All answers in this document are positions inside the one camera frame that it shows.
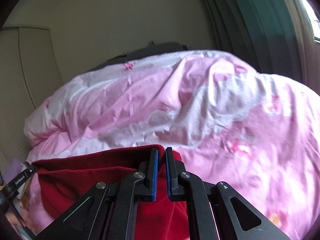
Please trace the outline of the folded purple garment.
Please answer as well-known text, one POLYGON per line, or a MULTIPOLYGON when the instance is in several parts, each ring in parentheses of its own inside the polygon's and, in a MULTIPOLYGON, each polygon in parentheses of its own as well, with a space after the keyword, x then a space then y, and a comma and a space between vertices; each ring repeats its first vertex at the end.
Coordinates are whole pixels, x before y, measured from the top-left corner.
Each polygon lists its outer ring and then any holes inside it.
POLYGON ((22 170, 23 163, 19 159, 14 158, 9 167, 5 171, 7 180, 12 180, 16 177, 22 170))

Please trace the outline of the green curtain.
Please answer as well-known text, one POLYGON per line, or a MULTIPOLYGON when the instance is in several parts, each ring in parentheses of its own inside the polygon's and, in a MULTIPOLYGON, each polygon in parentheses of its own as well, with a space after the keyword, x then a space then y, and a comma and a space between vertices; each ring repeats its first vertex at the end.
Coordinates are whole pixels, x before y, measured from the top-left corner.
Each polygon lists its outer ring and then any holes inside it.
POLYGON ((201 0, 214 49, 260 73, 303 81, 297 35, 284 0, 201 0))

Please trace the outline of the white louvered wardrobe doors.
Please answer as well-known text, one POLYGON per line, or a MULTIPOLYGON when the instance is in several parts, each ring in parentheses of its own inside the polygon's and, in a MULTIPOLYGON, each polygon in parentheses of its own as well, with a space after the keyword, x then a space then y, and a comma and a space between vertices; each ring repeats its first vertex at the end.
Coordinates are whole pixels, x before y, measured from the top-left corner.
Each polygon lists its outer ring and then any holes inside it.
POLYGON ((1 30, 1 170, 26 160, 24 121, 62 85, 48 29, 1 30))

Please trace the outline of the red knit sweater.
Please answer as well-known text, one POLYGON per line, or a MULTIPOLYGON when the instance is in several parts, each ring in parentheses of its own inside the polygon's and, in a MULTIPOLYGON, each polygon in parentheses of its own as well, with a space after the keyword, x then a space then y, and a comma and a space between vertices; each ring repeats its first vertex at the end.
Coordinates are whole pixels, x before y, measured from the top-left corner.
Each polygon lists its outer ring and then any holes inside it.
POLYGON ((29 211, 38 232, 63 214, 90 189, 111 191, 129 175, 158 155, 156 199, 138 204, 135 239, 189 239, 187 206, 167 194, 165 149, 161 145, 116 148, 67 158, 33 162, 29 211))

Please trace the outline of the grey headboard cushions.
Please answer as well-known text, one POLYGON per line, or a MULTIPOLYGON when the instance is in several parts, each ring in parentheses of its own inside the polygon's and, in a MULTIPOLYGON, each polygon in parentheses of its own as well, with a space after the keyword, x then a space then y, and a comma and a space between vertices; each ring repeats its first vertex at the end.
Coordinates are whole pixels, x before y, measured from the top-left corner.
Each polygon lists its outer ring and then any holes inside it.
POLYGON ((152 44, 148 47, 140 48, 140 49, 134 50, 132 52, 113 57, 113 58, 99 64, 98 66, 88 70, 87 72, 99 70, 101 68, 104 68, 106 66, 110 66, 113 64, 122 64, 122 63, 127 63, 127 62, 133 61, 133 60, 140 60, 145 57, 162 55, 162 54, 166 54, 166 53, 174 53, 177 51, 186 51, 186 50, 189 50, 189 48, 186 45, 180 44, 178 42, 166 42, 166 43, 161 43, 161 44, 152 44))

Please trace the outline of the pink floral duvet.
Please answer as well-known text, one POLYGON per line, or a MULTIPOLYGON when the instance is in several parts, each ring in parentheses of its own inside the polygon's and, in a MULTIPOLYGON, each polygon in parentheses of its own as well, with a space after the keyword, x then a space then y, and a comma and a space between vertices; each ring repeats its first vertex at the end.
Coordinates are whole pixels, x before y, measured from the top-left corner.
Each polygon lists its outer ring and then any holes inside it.
POLYGON ((44 166, 30 216, 45 228, 97 181, 134 169, 142 147, 172 147, 202 180, 225 181, 291 239, 319 218, 319 96, 222 51, 186 51, 75 77, 25 121, 44 166))

